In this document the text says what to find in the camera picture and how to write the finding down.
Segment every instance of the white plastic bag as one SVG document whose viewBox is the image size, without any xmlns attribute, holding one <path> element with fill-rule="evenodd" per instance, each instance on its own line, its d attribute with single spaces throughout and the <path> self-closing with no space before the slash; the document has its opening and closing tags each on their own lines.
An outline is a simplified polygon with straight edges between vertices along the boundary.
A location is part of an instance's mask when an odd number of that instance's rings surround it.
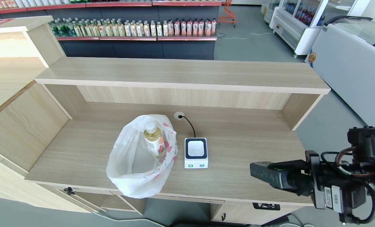
<svg viewBox="0 0 375 227">
<path fill-rule="evenodd" d="M 160 164 L 148 151 L 144 139 L 145 125 L 155 121 L 163 131 L 166 157 Z M 178 153 L 176 132 L 165 115 L 141 115 L 120 132 L 109 157 L 106 174 L 128 197 L 145 198 L 159 193 Z"/>
</svg>

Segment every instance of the refrigerator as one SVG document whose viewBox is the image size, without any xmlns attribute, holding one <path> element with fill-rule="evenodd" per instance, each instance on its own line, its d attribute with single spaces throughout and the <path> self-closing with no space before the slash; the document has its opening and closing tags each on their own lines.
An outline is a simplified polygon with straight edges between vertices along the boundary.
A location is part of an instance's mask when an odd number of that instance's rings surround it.
<svg viewBox="0 0 375 227">
<path fill-rule="evenodd" d="M 374 20 L 347 16 L 328 21 L 306 62 L 367 125 L 375 126 Z"/>
<path fill-rule="evenodd" d="M 274 8 L 270 28 L 292 49 L 307 55 L 323 24 L 336 16 L 361 16 L 370 0 L 281 0 Z"/>
</svg>

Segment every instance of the bottle cap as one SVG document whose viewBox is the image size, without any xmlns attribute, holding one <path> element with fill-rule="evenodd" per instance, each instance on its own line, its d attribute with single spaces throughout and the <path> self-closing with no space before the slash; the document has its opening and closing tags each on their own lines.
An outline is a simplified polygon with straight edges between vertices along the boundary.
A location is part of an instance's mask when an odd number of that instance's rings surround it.
<svg viewBox="0 0 375 227">
<path fill-rule="evenodd" d="M 155 122 L 147 122 L 146 123 L 146 131 L 148 133 L 154 133 L 157 130 L 157 125 Z"/>
</svg>

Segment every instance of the chest freezer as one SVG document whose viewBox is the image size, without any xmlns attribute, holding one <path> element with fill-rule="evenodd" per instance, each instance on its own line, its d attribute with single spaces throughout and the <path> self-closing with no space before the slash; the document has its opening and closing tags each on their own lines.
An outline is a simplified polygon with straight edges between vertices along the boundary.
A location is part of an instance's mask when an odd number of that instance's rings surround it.
<svg viewBox="0 0 375 227">
<path fill-rule="evenodd" d="M 375 126 L 375 22 L 338 17 L 325 23 L 306 58 L 368 125 Z"/>
</svg>

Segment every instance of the red shelf edge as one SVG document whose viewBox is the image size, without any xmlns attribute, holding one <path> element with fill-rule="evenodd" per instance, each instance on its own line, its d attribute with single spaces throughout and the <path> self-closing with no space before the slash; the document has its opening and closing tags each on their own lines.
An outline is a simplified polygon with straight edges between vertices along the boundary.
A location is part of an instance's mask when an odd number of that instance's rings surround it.
<svg viewBox="0 0 375 227">
<path fill-rule="evenodd" d="M 0 9 L 1 13 L 17 13 L 17 12 L 26 12 L 26 8 L 8 8 L 8 9 Z"/>
<path fill-rule="evenodd" d="M 60 5 L 50 5 L 50 6 L 34 6 L 34 7 L 28 7 L 27 11 L 46 10 L 46 9 L 72 9 L 72 8 L 85 8 L 85 3 L 70 3 L 70 4 L 60 4 Z"/>
<path fill-rule="evenodd" d="M 159 2 L 152 2 L 153 6 L 221 6 L 222 1 L 211 1 L 211 2 L 196 2 L 196 1 L 189 1 L 189 2 L 171 2 L 171 1 L 159 1 Z"/>
<path fill-rule="evenodd" d="M 215 41 L 216 36 L 159 36 L 158 40 L 161 41 Z"/>
<path fill-rule="evenodd" d="M 65 36 L 56 36 L 57 40 L 63 41 L 63 40 L 99 40 L 99 37 L 65 37 Z"/>
<path fill-rule="evenodd" d="M 135 40 L 135 41 L 157 41 L 157 37 L 116 37 L 116 36 L 106 36 L 99 37 L 99 40 Z"/>
<path fill-rule="evenodd" d="M 151 2 L 146 3 L 86 3 L 86 7 L 111 7 L 111 6 L 152 6 Z"/>
</svg>

